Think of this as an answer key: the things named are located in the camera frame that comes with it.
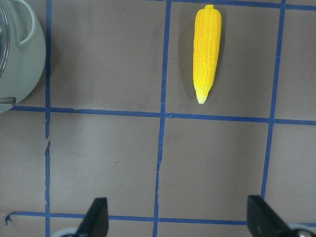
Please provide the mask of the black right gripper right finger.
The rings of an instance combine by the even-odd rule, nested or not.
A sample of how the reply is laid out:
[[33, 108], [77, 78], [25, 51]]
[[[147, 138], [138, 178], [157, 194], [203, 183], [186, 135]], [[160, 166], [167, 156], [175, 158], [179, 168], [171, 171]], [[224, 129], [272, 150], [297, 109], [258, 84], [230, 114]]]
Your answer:
[[253, 237], [280, 237], [289, 227], [259, 195], [247, 197], [247, 228]]

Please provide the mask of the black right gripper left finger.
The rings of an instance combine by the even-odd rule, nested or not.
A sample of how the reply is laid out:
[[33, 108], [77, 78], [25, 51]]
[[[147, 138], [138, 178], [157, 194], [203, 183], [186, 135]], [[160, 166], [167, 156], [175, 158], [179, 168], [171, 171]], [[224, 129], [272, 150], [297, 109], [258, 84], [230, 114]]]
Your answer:
[[95, 198], [74, 236], [106, 237], [108, 230], [109, 217], [107, 198]]

